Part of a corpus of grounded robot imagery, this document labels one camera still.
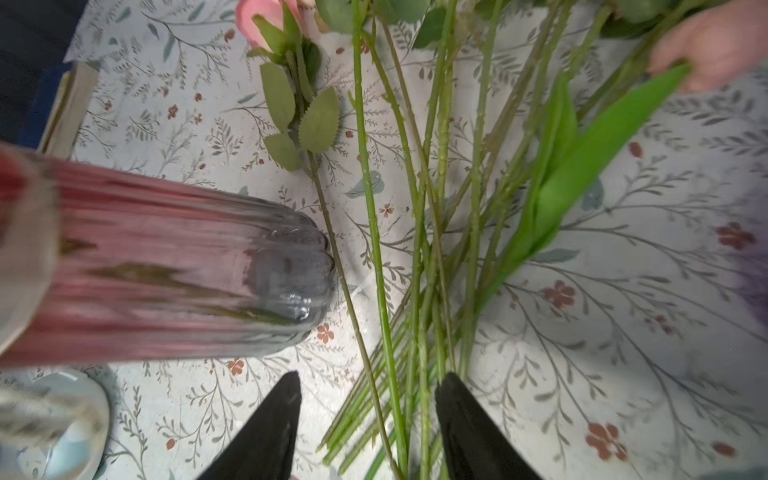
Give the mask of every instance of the table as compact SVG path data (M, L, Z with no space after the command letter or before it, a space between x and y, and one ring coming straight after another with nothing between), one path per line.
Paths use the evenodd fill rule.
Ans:
M68 58L99 60L101 78L74 157L275 200L322 224L310 180L280 169L263 147L274 129L260 93L261 60L246 58L234 6L91 0ZM577 8L556 58L578 44L593 13L589 5ZM318 38L313 11L304 18ZM489 123L541 18L510 12L502 22ZM423 124L431 54L408 51L413 27L395 33ZM351 90L349 37L328 34L319 43L326 59L319 83ZM628 48L604 41L590 52L574 83L578 101ZM449 192L469 162L479 59L465 48L457 60ZM395 122L364 62L372 168L382 175L376 206L396 307L409 281L412 217ZM749 468L766 475L767 92L768 69L761 68L725 91L670 100L568 216L566 231L510 279L484 315L473 388L546 478L693 478ZM510 145L520 133L517 121ZM356 135L345 103L323 182L372 345L378 326ZM459 215L455 228L463 222ZM336 478L315 447L361 362L340 297L316 334L270 358L82 368L113 401L105 480L191 480L275 381L296 369L303 408L293 474L308 480ZM3 378L28 381L45 372ZM362 478L367 465L357 462L345 478Z

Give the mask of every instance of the clear glass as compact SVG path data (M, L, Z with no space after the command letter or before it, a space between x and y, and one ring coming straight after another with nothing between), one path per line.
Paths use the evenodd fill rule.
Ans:
M60 257L31 325L0 366L261 356L298 343L323 318L334 263L308 216L256 198L46 162L58 189ZM0 158L1 188L10 184L6 172L8 158ZM5 211L12 198L0 197Z

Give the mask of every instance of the dark fabric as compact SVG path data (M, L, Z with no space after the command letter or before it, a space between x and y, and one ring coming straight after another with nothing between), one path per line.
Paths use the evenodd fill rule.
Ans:
M0 0L0 140L14 142L45 68L64 60L88 0Z

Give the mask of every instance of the hand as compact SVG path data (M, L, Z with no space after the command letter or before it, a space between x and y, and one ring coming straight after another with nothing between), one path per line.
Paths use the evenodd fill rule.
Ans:
M656 45L648 73L685 60L693 65L680 91L715 90L768 57L768 0L733 0L675 27Z

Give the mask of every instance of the serrated leaf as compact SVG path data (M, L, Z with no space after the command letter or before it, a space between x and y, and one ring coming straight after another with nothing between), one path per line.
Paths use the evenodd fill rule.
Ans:
M266 107L275 127L285 133L296 114L296 99L293 97L288 75L274 63L262 64L260 70Z
M433 8L424 17L419 33L413 41L413 48L427 48L442 37L442 26L445 23L445 7Z
M475 15L486 22L491 21L494 3L495 0L480 0L480 2L475 3ZM511 0L502 0L502 9L506 8L510 3Z
M350 0L316 0L320 17L333 31L351 34L355 29Z
M296 145L288 134L274 134L264 138L266 151L270 153L272 160L289 172L301 168L301 157Z
M339 131L339 99L336 91L321 91L306 109L299 125L299 144L314 154L321 154L336 141Z
M376 16L390 25L416 23L422 19L430 0L373 0Z

